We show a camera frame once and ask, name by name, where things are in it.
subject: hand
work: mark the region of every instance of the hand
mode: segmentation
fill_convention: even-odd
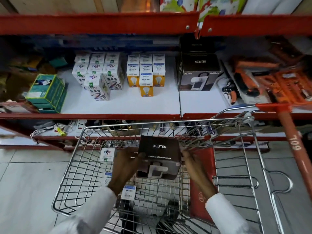
[[[208,179],[201,161],[186,150],[182,151],[182,155],[184,157],[185,166],[190,178],[197,184],[206,199],[215,195],[217,193],[216,188]]]
[[[127,181],[133,177],[135,172],[138,170],[139,163],[145,154],[131,152],[129,148],[120,150],[115,159],[113,165],[112,179],[108,184],[116,196],[122,191]]]

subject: person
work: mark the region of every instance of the person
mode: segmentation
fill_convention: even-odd
[[[224,195],[216,192],[200,161],[188,151],[182,151],[182,155],[190,178],[207,199],[206,210],[220,233],[257,233]],[[117,196],[136,173],[143,157],[144,154],[136,154],[129,149],[120,150],[115,157],[112,178],[107,187],[102,186],[74,215],[55,226],[49,234],[99,234],[109,221]]]

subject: white shirt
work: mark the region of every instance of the white shirt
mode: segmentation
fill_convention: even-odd
[[[76,212],[49,234],[99,234],[107,224],[116,196],[101,187]],[[221,234],[257,234],[223,194],[215,194],[206,202],[206,210]]]

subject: power strip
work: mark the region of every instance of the power strip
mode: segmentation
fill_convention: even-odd
[[[77,120],[76,123],[76,137],[79,137],[83,129],[85,128],[85,125],[87,124],[87,120]]]

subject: shopping cart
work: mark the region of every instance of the shopping cart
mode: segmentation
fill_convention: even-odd
[[[279,212],[275,204],[275,194],[289,192],[273,191],[267,179],[267,169],[261,156],[260,146],[253,127],[254,117],[248,111],[234,118],[224,117],[221,112],[211,119],[147,122],[132,124],[104,125],[84,128],[75,147],[72,158],[59,186],[52,209],[69,216],[84,204],[103,184],[105,172],[111,172],[113,164],[99,161],[101,148],[123,149],[131,147],[137,151],[141,135],[171,137],[179,140],[180,146],[205,151],[213,159],[215,173],[213,183],[218,192],[223,193],[235,206],[250,226],[264,233],[255,189],[259,182],[251,176],[248,165],[248,151],[253,146],[257,151],[265,177],[278,231],[283,233]],[[250,130],[244,132],[248,125]],[[237,136],[226,141],[218,141],[224,134],[238,132]],[[253,138],[247,143],[245,138]],[[117,199],[111,218],[105,230],[120,233],[122,229],[133,233],[218,233],[211,220],[203,220],[191,212],[192,200],[190,179],[184,165],[175,180],[138,178],[136,175],[128,182],[136,185],[133,202]]]

